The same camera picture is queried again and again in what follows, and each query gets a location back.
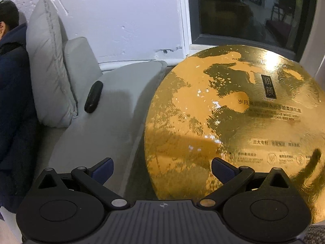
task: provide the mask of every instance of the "gold lid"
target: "gold lid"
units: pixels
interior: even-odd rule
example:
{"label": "gold lid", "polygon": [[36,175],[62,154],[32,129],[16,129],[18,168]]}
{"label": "gold lid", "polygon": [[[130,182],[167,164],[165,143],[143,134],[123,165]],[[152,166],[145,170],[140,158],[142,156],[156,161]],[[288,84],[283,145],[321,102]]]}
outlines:
{"label": "gold lid", "polygon": [[157,197],[197,201],[216,190],[222,184],[211,161],[220,157],[256,172],[283,168],[313,222],[322,221],[324,117],[319,85],[274,52],[232,45],[186,58],[158,87],[146,120],[145,157]]}

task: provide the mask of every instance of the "black hair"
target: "black hair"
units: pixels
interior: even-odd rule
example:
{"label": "black hair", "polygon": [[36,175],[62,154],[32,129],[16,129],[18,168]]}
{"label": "black hair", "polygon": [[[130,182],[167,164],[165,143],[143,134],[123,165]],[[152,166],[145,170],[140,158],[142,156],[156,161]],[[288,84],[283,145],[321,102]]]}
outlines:
{"label": "black hair", "polygon": [[0,1],[0,22],[8,25],[9,30],[19,25],[18,8],[11,0]]}

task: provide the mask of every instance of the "backpack strap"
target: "backpack strap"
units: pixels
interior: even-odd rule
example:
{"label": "backpack strap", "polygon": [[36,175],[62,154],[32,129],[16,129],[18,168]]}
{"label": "backpack strap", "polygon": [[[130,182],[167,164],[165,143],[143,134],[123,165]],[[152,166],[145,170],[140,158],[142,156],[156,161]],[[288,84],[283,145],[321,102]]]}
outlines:
{"label": "backpack strap", "polygon": [[0,56],[19,47],[25,48],[22,44],[18,42],[5,43],[0,47]]}

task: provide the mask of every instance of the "window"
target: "window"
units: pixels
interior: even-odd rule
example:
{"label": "window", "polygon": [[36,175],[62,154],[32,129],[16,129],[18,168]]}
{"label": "window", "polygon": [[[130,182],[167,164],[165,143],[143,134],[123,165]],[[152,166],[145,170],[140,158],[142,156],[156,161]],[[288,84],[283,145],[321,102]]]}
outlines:
{"label": "window", "polygon": [[251,45],[299,61],[316,0],[188,0],[192,44]]}

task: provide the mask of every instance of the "window frame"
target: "window frame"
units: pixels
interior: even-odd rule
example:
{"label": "window frame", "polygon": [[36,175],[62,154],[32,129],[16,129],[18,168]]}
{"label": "window frame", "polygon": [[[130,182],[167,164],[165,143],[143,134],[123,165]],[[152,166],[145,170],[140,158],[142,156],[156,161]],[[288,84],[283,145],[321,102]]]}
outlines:
{"label": "window frame", "polygon": [[313,25],[315,16],[317,0],[303,0],[301,19],[297,35],[294,42],[294,50],[268,45],[262,42],[246,40],[228,36],[216,36],[202,34],[200,31],[200,14],[199,14],[199,0],[188,0],[188,10],[190,17],[191,36],[190,43],[193,45],[249,45],[278,53],[288,59],[299,62],[302,58],[304,49],[308,42],[309,34]]}

